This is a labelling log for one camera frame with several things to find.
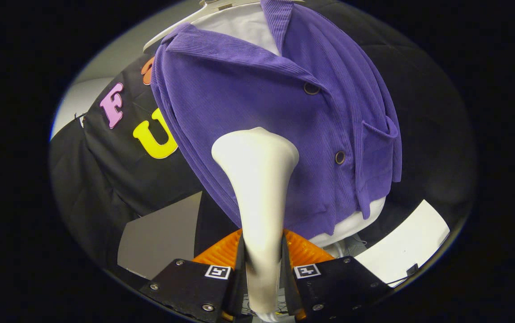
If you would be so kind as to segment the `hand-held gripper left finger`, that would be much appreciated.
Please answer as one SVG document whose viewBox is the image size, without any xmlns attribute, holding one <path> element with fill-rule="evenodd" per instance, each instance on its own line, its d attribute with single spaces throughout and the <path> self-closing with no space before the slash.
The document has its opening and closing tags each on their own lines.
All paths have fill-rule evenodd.
<svg viewBox="0 0 515 323">
<path fill-rule="evenodd" d="M 194 323 L 240 323 L 245 318 L 243 260 L 239 229 L 190 261 L 171 261 L 140 294 Z"/>
</svg>

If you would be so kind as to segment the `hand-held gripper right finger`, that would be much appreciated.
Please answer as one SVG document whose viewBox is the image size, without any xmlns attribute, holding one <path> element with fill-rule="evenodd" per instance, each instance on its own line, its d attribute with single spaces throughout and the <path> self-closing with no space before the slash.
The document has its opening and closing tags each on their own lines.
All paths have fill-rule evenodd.
<svg viewBox="0 0 515 323">
<path fill-rule="evenodd" d="M 392 288 L 351 256 L 335 258 L 284 230 L 285 303 L 298 323 L 329 323 L 356 315 L 392 294 Z"/>
</svg>

